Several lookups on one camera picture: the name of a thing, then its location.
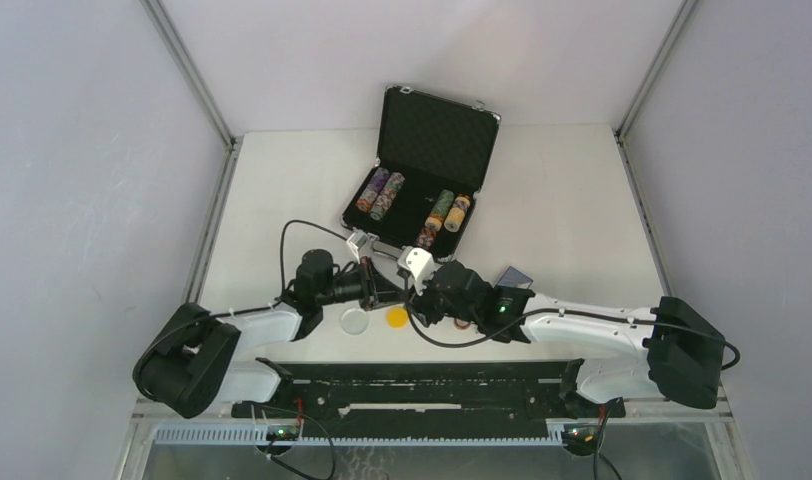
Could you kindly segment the yellow blue chip stack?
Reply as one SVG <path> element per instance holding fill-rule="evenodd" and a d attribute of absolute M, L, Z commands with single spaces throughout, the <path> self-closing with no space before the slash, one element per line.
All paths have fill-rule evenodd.
<path fill-rule="evenodd" d="M 449 232 L 458 232 L 471 207 L 472 199 L 469 195 L 458 195 L 452 202 L 443 227 Z"/>

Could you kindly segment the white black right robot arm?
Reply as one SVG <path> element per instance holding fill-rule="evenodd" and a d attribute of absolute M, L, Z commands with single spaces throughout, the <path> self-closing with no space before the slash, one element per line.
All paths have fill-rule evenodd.
<path fill-rule="evenodd" d="M 561 406 L 574 416 L 620 398 L 660 394 L 686 407 L 710 410 L 718 402 L 724 360 L 734 347 L 685 301 L 663 296 L 653 307 L 610 308 L 561 301 L 530 289 L 493 286 L 458 261 L 399 267 L 401 283 L 369 269 L 373 299 L 403 304 L 421 338 L 445 317 L 470 322 L 489 341 L 567 343 L 609 352 L 604 359 L 570 361 Z"/>

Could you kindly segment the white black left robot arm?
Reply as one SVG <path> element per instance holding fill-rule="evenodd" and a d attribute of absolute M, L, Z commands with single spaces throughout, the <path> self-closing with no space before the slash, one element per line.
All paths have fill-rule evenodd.
<path fill-rule="evenodd" d="M 256 402 L 280 417 L 293 407 L 293 388 L 277 367 L 245 361 L 244 352 L 308 337 L 326 306 L 355 302 L 372 311 L 402 298 L 402 288 L 370 258 L 338 270 L 328 251 L 310 250 L 272 305 L 224 313 L 193 302 L 178 307 L 136 361 L 132 379 L 142 396 L 186 419 L 222 402 Z"/>

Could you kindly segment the green yellow chip stack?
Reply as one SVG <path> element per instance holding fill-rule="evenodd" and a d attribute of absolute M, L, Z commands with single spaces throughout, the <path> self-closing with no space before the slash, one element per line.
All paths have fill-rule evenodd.
<path fill-rule="evenodd" d="M 450 190 L 442 190 L 433 205 L 429 215 L 425 219 L 424 226 L 432 232 L 439 232 L 451 209 L 455 195 Z"/>

